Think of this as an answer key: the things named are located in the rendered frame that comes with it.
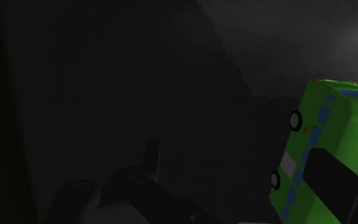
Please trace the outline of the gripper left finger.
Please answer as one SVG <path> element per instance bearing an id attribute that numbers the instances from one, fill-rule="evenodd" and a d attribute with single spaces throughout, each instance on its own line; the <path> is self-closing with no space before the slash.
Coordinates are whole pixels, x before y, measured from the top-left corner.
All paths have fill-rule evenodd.
<path id="1" fill-rule="evenodd" d="M 219 221 L 189 199 L 177 199 L 158 184 L 161 139 L 149 138 L 139 166 L 113 172 L 100 189 L 98 208 L 131 205 L 149 224 L 219 224 Z M 77 179 L 62 185 L 43 224 L 80 224 L 85 207 L 97 193 L 97 182 Z"/>

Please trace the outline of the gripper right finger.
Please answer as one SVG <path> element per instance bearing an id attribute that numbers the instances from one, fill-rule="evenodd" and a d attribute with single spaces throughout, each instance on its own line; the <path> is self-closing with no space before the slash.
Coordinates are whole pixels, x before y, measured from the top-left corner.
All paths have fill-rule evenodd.
<path id="1" fill-rule="evenodd" d="M 324 148 L 312 148 L 303 179 L 341 224 L 358 224 L 358 175 Z"/>

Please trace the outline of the green toy bus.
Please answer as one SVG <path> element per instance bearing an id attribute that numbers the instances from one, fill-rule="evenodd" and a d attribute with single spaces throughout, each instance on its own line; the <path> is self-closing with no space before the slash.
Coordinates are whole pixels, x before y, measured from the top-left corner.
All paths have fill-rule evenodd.
<path id="1" fill-rule="evenodd" d="M 282 224 L 341 224 L 303 179 L 312 148 L 358 175 L 358 82 L 311 79 L 289 116 L 291 133 L 272 171 L 270 202 Z"/>

